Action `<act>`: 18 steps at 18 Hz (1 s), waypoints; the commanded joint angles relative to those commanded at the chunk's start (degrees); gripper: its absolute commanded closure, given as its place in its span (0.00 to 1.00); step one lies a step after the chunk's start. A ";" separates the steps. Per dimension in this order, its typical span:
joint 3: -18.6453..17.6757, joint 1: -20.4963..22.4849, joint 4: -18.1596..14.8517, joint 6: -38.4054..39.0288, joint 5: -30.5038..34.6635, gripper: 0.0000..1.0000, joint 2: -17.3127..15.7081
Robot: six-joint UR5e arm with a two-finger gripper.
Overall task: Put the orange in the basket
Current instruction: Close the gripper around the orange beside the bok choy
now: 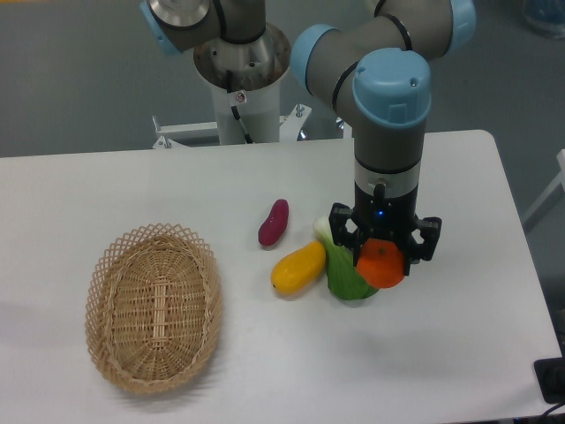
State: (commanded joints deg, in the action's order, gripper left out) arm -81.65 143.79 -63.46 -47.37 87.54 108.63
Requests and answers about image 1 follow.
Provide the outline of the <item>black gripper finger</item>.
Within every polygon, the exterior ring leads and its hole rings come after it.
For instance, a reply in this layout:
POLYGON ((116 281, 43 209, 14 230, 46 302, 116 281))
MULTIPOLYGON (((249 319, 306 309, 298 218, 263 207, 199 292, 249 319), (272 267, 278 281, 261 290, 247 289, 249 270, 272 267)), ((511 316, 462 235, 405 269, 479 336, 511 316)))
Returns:
POLYGON ((414 216, 407 231, 401 233, 399 250, 403 255, 403 274, 408 276, 411 266, 430 261, 441 236, 442 220, 437 216, 414 216))
POLYGON ((334 244, 344 246, 352 253, 352 264, 358 265, 362 246, 366 242, 364 225, 359 221, 358 212, 342 203, 336 202, 328 217, 334 244))

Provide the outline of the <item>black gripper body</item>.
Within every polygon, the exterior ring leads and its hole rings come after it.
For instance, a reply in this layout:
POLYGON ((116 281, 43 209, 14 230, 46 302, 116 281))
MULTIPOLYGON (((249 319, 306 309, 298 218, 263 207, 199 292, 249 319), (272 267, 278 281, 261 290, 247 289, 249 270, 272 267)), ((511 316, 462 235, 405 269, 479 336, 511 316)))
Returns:
POLYGON ((418 187, 395 198, 374 199, 355 185, 352 220, 358 230, 370 238, 406 242, 416 229, 418 187))

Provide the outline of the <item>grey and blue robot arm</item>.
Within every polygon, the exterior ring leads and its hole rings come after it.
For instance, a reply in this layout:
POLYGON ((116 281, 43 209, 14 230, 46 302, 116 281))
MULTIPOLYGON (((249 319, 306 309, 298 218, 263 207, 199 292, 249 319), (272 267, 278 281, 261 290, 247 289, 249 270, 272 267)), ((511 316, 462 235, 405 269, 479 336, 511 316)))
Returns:
POLYGON ((472 38, 473 2, 379 1, 354 30, 319 24, 294 42, 267 22, 262 1, 144 1, 140 9, 165 52, 193 53, 223 145, 281 138, 279 84, 287 73, 351 127, 355 204, 335 204, 329 223, 355 264, 375 240, 395 244, 403 271, 433 257, 441 220, 415 212, 431 108, 428 63, 472 38))

